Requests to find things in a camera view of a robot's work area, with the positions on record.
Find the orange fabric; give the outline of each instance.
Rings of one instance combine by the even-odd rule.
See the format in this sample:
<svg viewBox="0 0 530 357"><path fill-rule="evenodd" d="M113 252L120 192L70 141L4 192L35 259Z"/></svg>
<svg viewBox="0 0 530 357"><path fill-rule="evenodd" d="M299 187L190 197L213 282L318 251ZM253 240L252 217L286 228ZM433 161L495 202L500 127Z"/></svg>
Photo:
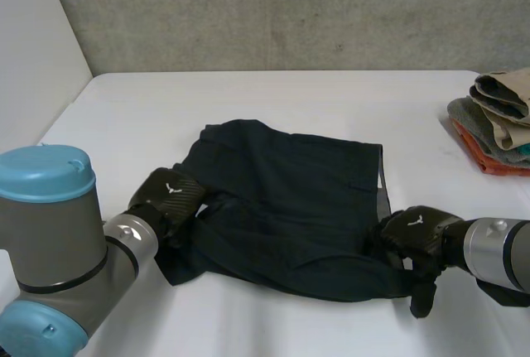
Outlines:
<svg viewBox="0 0 530 357"><path fill-rule="evenodd" d="M504 165L486 156L473 136L458 121L451 120L460 138L483 173L496 176L530 176L530 169Z"/></svg>

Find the white wall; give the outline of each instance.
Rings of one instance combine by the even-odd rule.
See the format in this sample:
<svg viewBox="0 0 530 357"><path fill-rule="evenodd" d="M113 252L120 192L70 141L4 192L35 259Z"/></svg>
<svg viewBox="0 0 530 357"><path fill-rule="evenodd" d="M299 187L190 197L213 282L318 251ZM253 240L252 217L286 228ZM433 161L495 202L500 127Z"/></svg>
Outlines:
<svg viewBox="0 0 530 357"><path fill-rule="evenodd" d="M0 152L38 142L91 79L59 0L0 0Z"/></svg>

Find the black ring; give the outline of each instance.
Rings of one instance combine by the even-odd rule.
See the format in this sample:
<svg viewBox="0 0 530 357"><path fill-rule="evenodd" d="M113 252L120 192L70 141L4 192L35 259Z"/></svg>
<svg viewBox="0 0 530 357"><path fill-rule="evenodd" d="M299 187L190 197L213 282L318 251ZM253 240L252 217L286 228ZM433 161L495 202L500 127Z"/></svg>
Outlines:
<svg viewBox="0 0 530 357"><path fill-rule="evenodd" d="M98 274L105 267L105 264L107 264L107 259L108 259L108 248L105 251L105 256L103 257L101 262L99 262L95 268L93 268L89 272L86 272L81 277L74 278L73 280L70 280L70 281L61 282L59 284L46 285L44 287L34 287L32 285L26 285L17 280L18 287L24 292L36 293L39 295L66 291L67 289L78 287L82 283L87 282L88 280L93 278L96 274Z"/></svg>
<svg viewBox="0 0 530 357"><path fill-rule="evenodd" d="M105 236L105 239L108 243L116 245L118 248L124 251L128 258L131 259L132 267L134 268L134 277L137 278L138 273L140 272L140 267L138 266L138 260L136 259L136 255L133 253L133 251L120 240L111 237L110 235Z"/></svg>
<svg viewBox="0 0 530 357"><path fill-rule="evenodd" d="M508 236L506 237L506 240L504 241L504 249L503 249L503 262L504 262L504 270L506 271L506 275L508 276L508 280L512 282L512 284L519 289L521 292L524 292L523 287L519 284L519 281L517 281L517 278L515 277L515 273L513 272L512 267L512 245L513 241L515 240L515 236L517 235L517 232L523 228L525 224L530 223L529 220L524 220L519 223L517 223L508 233Z"/></svg>

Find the teal fabric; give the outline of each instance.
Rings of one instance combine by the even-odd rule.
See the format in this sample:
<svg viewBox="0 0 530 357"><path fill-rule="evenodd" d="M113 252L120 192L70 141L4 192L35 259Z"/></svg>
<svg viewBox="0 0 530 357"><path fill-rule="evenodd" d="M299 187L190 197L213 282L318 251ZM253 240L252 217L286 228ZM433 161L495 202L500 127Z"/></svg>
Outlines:
<svg viewBox="0 0 530 357"><path fill-rule="evenodd" d="M522 146L517 147L517 149L521 154L530 156L530 144L523 144Z"/></svg>

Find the gray fabric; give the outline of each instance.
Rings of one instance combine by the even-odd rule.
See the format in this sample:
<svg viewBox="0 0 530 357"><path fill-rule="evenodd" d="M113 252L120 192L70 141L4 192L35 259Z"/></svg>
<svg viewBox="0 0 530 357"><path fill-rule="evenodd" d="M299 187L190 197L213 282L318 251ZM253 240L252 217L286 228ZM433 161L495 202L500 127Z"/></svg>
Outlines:
<svg viewBox="0 0 530 357"><path fill-rule="evenodd" d="M447 106L447 113L467 129L486 156L505 165L530 168L528 156L524 156L517 149L503 151L497 146L491 122L482 112L482 108L471 98L453 100Z"/></svg>

